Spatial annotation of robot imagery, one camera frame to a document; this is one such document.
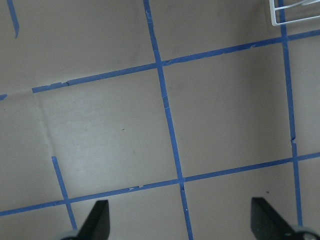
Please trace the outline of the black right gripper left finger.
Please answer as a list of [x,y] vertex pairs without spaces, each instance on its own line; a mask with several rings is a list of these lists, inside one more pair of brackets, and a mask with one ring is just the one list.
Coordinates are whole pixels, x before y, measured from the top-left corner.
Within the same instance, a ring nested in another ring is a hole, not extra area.
[[108,200],[95,202],[81,229],[77,240],[108,240],[110,236],[110,210]]

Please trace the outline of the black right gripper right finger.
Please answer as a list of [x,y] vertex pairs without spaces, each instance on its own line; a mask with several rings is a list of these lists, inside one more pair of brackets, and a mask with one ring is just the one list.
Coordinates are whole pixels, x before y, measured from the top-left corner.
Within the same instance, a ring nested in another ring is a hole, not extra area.
[[300,239],[300,234],[263,197],[251,198],[250,229],[256,240]]

